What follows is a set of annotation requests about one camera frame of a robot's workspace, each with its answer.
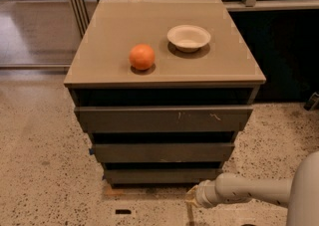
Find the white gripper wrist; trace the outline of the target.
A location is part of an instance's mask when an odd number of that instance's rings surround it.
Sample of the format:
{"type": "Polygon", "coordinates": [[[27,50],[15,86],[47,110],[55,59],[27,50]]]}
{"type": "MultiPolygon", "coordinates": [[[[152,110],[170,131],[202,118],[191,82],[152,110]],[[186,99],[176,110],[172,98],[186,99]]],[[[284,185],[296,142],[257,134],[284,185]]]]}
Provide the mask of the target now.
{"type": "Polygon", "coordinates": [[[221,203],[220,195],[216,191],[215,181],[201,181],[192,187],[185,195],[185,202],[203,208],[213,208],[221,203]]]}

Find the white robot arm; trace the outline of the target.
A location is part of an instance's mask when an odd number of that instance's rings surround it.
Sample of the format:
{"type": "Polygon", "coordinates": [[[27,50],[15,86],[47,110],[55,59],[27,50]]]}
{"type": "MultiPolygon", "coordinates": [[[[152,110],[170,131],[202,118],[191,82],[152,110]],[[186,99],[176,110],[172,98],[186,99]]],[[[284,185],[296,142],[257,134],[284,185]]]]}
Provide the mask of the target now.
{"type": "Polygon", "coordinates": [[[319,226],[319,151],[309,154],[292,179],[251,180],[234,173],[221,173],[204,180],[187,194],[195,207],[213,208],[260,200],[288,209],[286,226],[319,226]]]}

